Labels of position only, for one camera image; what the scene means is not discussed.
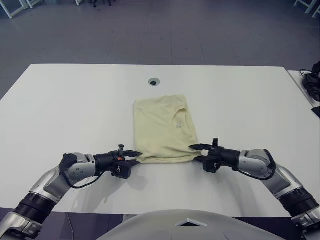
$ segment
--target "folded shirt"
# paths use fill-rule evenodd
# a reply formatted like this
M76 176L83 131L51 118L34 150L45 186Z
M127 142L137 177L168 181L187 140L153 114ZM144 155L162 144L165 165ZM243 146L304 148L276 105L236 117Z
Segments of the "folded shirt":
M136 100L134 131L140 163L183 163L201 155L188 147L198 140L184 95Z

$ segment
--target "silver arm segment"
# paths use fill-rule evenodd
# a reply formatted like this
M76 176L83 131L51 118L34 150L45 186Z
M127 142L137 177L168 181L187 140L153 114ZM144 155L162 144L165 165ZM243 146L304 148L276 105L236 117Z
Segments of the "silver arm segment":
M0 240L36 238L43 222L70 188L80 189L91 185L105 172L111 172L117 178L129 178L132 167L138 163L132 159L126 161L125 157L134 158L142 153L124 151L122 144L118 147L118 150L94 156L78 152L64 154L59 166L46 172L18 207L0 222ZM93 176L97 178L82 186L75 186Z
M92 177L96 173L96 161L90 154L83 155L81 153L73 153L77 157L77 163L66 171L66 175L72 184L76 184L85 178ZM62 197L69 191L71 187L67 184L65 178L60 174L59 166L46 172L30 189L27 195L28 200L47 202L52 208L60 202ZM20 205L12 212L9 212L0 222L0 240L16 240L36 238L42 229L42 219L36 221L31 219L35 217L32 214L20 214L23 209L19 209Z
M242 151L239 155L239 170L252 176L267 177L271 173L268 166L270 166L270 158L261 149ZM274 175L261 182L281 202L297 227L303 231L317 228L317 233L313 234L318 234L318 238L320 238L319 204L288 169L276 164Z

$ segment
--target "floor tile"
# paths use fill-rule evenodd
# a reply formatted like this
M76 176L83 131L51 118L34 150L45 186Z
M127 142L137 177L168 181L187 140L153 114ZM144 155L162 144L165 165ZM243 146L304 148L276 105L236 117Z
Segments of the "floor tile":
M172 65L172 59L170 57L143 57L139 59L140 65Z
M206 65L206 61L204 58L173 58L173 65Z
M141 47L141 57L170 58L170 35L167 33L145 33Z
M136 41L115 41L109 57L115 58L139 58L141 43Z
M125 65L135 65L138 64L139 59L134 57L108 57L106 64L125 64Z
M204 57L197 32L173 32L171 45L173 58L202 59Z

